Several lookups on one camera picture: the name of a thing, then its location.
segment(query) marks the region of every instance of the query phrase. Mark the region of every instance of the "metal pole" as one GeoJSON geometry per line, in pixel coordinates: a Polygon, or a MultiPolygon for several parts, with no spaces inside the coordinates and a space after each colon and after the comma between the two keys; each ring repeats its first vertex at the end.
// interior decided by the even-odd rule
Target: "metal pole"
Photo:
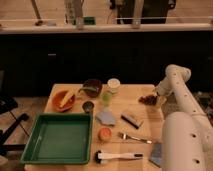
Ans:
{"type": "Polygon", "coordinates": [[[68,23],[76,23],[77,29],[83,29],[84,20],[81,0],[65,0],[65,7],[68,23]]]}
{"type": "Polygon", "coordinates": [[[31,0],[31,3],[32,3],[33,9],[34,9],[34,11],[35,11],[36,18],[37,18],[39,21],[41,21],[41,15],[40,15],[40,13],[39,13],[39,10],[38,10],[38,7],[37,7],[37,5],[36,5],[35,0],[31,0]]]}
{"type": "Polygon", "coordinates": [[[141,14],[143,11],[144,0],[135,0],[132,28],[138,29],[141,25],[141,14]]]}

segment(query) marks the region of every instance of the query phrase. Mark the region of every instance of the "cabinet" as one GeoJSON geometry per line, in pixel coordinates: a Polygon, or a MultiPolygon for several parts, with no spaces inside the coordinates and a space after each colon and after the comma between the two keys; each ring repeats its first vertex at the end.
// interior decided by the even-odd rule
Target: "cabinet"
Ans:
{"type": "Polygon", "coordinates": [[[54,83],[117,77],[157,84],[165,67],[189,67],[192,91],[212,91],[213,33],[134,32],[0,35],[4,89],[13,96],[48,95],[54,83]]]}

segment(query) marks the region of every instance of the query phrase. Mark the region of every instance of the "handle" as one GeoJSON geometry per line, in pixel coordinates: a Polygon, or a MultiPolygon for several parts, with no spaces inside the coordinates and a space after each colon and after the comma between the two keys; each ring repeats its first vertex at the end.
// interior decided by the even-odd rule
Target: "handle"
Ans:
{"type": "Polygon", "coordinates": [[[143,143],[146,143],[146,144],[152,144],[152,141],[151,140],[146,140],[146,139],[142,139],[142,138],[137,138],[137,137],[131,137],[133,140],[138,140],[138,141],[141,141],[143,143]]]}
{"type": "Polygon", "coordinates": [[[98,89],[97,88],[94,88],[94,87],[81,87],[78,92],[80,92],[81,90],[90,90],[90,91],[95,91],[95,92],[98,92],[98,89]]]}
{"type": "Polygon", "coordinates": [[[143,154],[141,153],[122,153],[122,154],[111,154],[111,153],[99,153],[99,159],[141,159],[143,154]]]}

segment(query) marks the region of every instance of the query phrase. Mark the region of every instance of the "wooden table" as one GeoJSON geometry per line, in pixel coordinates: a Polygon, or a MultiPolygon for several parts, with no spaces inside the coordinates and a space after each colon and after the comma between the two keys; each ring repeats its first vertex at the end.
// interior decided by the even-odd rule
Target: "wooden table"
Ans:
{"type": "MultiPolygon", "coordinates": [[[[81,84],[55,84],[48,99],[45,113],[55,113],[52,108],[52,98],[60,90],[73,90],[77,92],[81,84]]],[[[161,132],[163,124],[163,114],[161,109],[155,109],[151,106],[140,104],[138,99],[141,96],[146,96],[153,93],[153,85],[121,85],[117,94],[113,95],[109,110],[116,117],[116,125],[110,127],[112,130],[112,138],[108,143],[101,143],[98,139],[98,130],[103,125],[96,119],[93,119],[93,134],[91,145],[90,161],[86,165],[25,165],[26,171],[161,171],[160,168],[149,162],[149,156],[153,144],[145,144],[134,140],[122,140],[117,133],[123,131],[132,135],[161,141],[161,132]],[[143,119],[143,125],[139,129],[120,119],[121,113],[124,110],[130,110],[143,119]],[[93,158],[94,153],[98,150],[104,150],[110,153],[124,152],[140,152],[144,157],[140,160],[111,160],[107,164],[97,164],[93,158]]],[[[103,86],[103,91],[107,90],[107,86],[103,86]]],[[[91,99],[84,92],[78,96],[74,107],[67,113],[82,113],[82,104],[90,100],[95,104],[95,116],[103,108],[100,97],[91,99]]]]}

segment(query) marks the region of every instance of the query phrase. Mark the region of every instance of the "small white cup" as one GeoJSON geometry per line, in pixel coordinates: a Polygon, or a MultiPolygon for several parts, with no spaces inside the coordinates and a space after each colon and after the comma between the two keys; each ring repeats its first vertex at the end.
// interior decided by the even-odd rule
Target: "small white cup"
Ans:
{"type": "Polygon", "coordinates": [[[107,85],[109,87],[109,91],[114,94],[118,92],[118,88],[121,83],[117,78],[111,78],[107,81],[107,85]]]}

